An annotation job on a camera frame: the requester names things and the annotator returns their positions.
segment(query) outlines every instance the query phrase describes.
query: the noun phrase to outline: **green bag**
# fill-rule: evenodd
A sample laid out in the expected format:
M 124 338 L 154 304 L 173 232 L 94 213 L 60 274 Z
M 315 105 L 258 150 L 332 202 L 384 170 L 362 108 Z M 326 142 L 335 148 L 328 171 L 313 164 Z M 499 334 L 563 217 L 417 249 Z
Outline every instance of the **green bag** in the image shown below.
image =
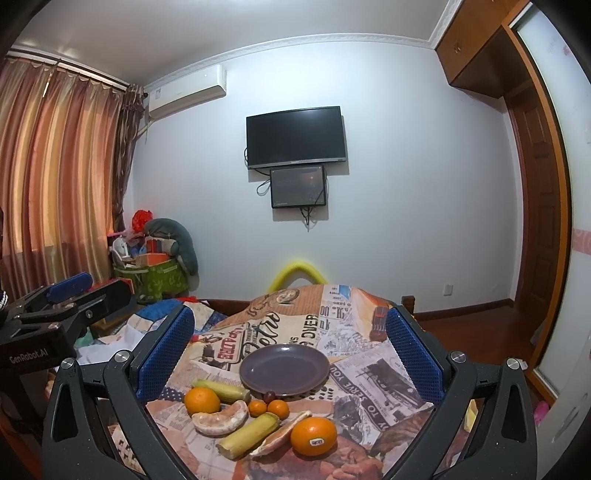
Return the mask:
M 163 294 L 175 296 L 187 290 L 187 278 L 178 262 L 172 258 L 152 267 L 118 268 L 113 266 L 116 277 L 128 278 L 134 284 L 138 303 L 154 303 Z

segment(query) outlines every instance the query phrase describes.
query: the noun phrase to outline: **cable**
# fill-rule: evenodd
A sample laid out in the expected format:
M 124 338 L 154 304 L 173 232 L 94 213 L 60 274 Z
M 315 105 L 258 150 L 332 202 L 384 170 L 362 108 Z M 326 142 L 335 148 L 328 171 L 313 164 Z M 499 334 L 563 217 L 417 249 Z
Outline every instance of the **cable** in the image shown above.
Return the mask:
M 269 186 L 267 187 L 267 189 L 266 189 L 264 192 L 262 192 L 262 193 L 261 193 L 261 192 L 259 192 L 259 189 L 260 189 L 262 186 L 266 185 L 267 183 L 269 184 Z M 259 185 L 259 186 L 256 188 L 256 194 L 257 194 L 259 197 L 264 197 L 264 196 L 267 194 L 267 192 L 269 191 L 269 189 L 270 189 L 270 188 L 271 188 L 271 179 L 267 179 L 267 180 L 265 180 L 263 183 L 261 183 L 261 184 L 260 184 L 260 185 Z
M 248 168 L 248 160 L 247 160 L 247 157 L 246 157 L 246 151 L 247 151 L 247 150 L 248 150 L 248 148 L 245 148 L 245 149 L 244 149 L 244 164 L 245 164 L 245 165 L 246 165 L 246 167 Z M 268 173 L 265 173 L 265 172 L 263 172 L 263 171 L 260 171 L 258 168 L 252 168 L 252 170 L 254 170 L 254 171 L 256 171 L 256 172 L 260 173 L 261 175 L 264 175 L 265 177 L 271 177 L 271 175 L 269 175 Z
M 324 178 L 324 186 L 322 187 L 322 190 L 320 191 L 320 193 L 316 197 L 316 201 L 314 202 L 314 205 L 307 206 L 307 207 L 300 207 L 300 213 L 301 213 L 302 217 L 304 218 L 304 224 L 305 224 L 308 231 L 310 231 L 310 215 L 314 211 L 314 209 L 316 208 L 316 204 L 318 203 L 318 200 L 320 200 L 320 196 L 324 192 L 327 192 L 327 194 L 328 194 L 328 189 L 326 188 L 327 185 L 328 185 L 328 178 L 325 177 Z

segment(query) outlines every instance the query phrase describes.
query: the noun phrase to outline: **door frame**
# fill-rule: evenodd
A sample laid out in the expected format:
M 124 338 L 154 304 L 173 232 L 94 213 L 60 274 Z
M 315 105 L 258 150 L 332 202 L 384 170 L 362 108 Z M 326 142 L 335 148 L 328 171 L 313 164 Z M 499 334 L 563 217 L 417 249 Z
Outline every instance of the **door frame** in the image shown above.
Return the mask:
M 549 405 L 553 405 L 556 401 L 555 394 L 549 389 L 545 381 L 537 374 L 536 367 L 540 364 L 546 347 L 550 341 L 550 336 L 552 330 L 554 329 L 554 325 L 556 324 L 556 320 L 558 318 L 558 313 L 560 311 L 560 305 L 562 303 L 562 296 L 564 293 L 564 285 L 566 283 L 567 272 L 569 269 L 569 261 L 570 261 L 570 247 L 571 247 L 571 235 L 572 235 L 572 206 L 571 206 L 571 193 L 570 193 L 570 176 L 569 176 L 569 165 L 567 163 L 566 158 L 566 150 L 564 149 L 564 142 L 562 139 L 562 134 L 560 131 L 560 127 L 558 124 L 558 119 L 556 117 L 556 112 L 554 111 L 554 106 L 550 99 L 550 95 L 548 94 L 548 90 L 545 87 L 544 81 L 540 75 L 540 72 L 537 69 L 533 59 L 530 56 L 529 51 L 525 47 L 525 44 L 521 41 L 521 39 L 517 36 L 517 34 L 512 30 L 510 24 L 516 19 L 522 10 L 530 3 L 530 0 L 519 0 L 519 2 L 514 6 L 514 8 L 509 12 L 509 15 L 505 17 L 502 22 L 502 28 L 506 31 L 509 35 L 509 38 L 513 42 L 513 45 L 517 49 L 521 60 L 524 62 L 528 73 L 530 74 L 531 82 L 534 85 L 535 91 L 538 94 L 538 98 L 540 99 L 540 104 L 542 110 L 544 112 L 544 116 L 546 117 L 546 121 L 548 122 L 548 127 L 550 129 L 550 139 L 552 142 L 552 148 L 554 150 L 554 156 L 556 158 L 556 167 L 558 170 L 558 195 L 560 197 L 560 235 L 558 239 L 558 259 L 556 265 L 556 278 L 554 279 L 554 285 L 552 288 L 552 295 L 550 297 L 550 305 L 548 307 L 548 312 L 544 321 L 542 322 L 542 330 L 540 332 L 540 337 L 538 339 L 538 343 L 534 349 L 534 353 L 530 358 L 528 369 L 525 372 L 525 376 L 527 379 L 532 383 L 536 390 L 540 392 L 540 394 L 544 397 L 546 402 Z M 510 99 L 519 94 L 523 88 L 527 87 L 520 86 L 513 92 L 510 92 L 506 98 Z M 517 133 L 517 129 L 515 127 L 515 119 L 513 117 L 512 111 L 510 108 L 509 115 L 511 117 L 511 124 L 513 127 L 513 131 Z M 526 219 L 528 215 L 528 202 L 527 202 L 527 184 L 524 183 L 525 179 L 525 170 L 524 170 L 524 159 L 521 151 L 521 143 L 517 135 L 515 136 L 515 140 L 517 141 L 517 149 L 519 154 L 519 168 L 521 170 L 521 180 L 522 180 L 522 188 L 524 192 L 524 226 L 527 225 Z M 524 273 L 524 259 L 525 259 L 525 251 L 527 249 L 527 239 L 528 239 L 528 232 L 524 228 L 523 234 L 523 246 L 522 246 L 522 256 L 521 256 L 521 266 L 519 270 L 519 280 L 517 284 L 517 295 L 516 295 L 516 304 L 518 304 L 520 294 L 521 294 L 521 287 L 523 286 L 523 273 Z

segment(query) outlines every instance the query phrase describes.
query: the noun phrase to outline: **blue gripper pad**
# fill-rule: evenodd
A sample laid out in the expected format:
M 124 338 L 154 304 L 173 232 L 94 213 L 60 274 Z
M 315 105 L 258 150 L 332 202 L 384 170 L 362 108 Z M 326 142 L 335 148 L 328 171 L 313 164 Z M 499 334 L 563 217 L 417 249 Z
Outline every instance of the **blue gripper pad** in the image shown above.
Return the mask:
M 58 304 L 72 297 L 80 295 L 92 286 L 92 275 L 86 272 L 78 273 L 47 289 L 45 298 L 49 303 Z
M 135 396 L 141 403 L 156 400 L 160 396 L 194 329 L 193 312 L 184 307 L 138 370 Z
M 444 397 L 441 369 L 396 308 L 386 316 L 386 334 L 421 398 L 439 405 Z

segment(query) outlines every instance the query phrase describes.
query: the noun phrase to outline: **purple plate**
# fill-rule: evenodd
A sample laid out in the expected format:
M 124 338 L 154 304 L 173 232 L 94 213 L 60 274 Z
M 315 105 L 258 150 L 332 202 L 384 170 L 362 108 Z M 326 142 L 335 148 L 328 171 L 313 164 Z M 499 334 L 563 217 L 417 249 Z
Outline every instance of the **purple plate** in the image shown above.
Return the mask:
M 259 393 L 300 395 L 320 385 L 329 360 L 318 350 L 297 343 L 269 345 L 250 353 L 240 365 L 240 380 Z

